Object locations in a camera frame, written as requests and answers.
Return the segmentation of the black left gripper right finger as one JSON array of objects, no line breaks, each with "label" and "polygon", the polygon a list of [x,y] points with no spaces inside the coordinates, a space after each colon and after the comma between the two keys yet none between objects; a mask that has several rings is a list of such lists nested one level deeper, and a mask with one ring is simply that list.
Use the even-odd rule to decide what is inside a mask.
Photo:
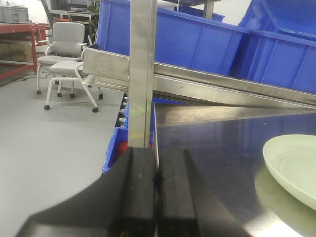
[{"label": "black left gripper right finger", "polygon": [[158,236],[250,235],[205,184],[189,151],[161,151],[158,176]]}]

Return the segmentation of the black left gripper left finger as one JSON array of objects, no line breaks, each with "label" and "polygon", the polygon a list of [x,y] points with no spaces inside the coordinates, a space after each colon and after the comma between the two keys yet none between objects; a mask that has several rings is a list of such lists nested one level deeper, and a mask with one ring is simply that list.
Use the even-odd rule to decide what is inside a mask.
[{"label": "black left gripper left finger", "polygon": [[73,197],[31,215],[19,237],[152,237],[156,161],[152,149],[132,148]]}]

